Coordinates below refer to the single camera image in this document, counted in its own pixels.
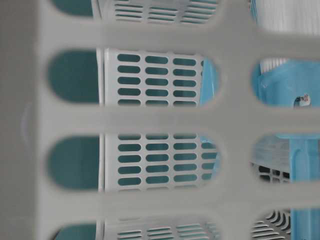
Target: label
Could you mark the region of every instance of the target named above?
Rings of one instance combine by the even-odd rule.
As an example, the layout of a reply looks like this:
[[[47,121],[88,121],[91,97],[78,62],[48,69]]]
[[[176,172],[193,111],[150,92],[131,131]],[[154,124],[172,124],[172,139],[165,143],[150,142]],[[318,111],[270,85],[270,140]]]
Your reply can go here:
[[[308,94],[304,94],[303,96],[298,96],[294,100],[293,107],[301,108],[301,107],[309,107],[311,105],[311,98]]]

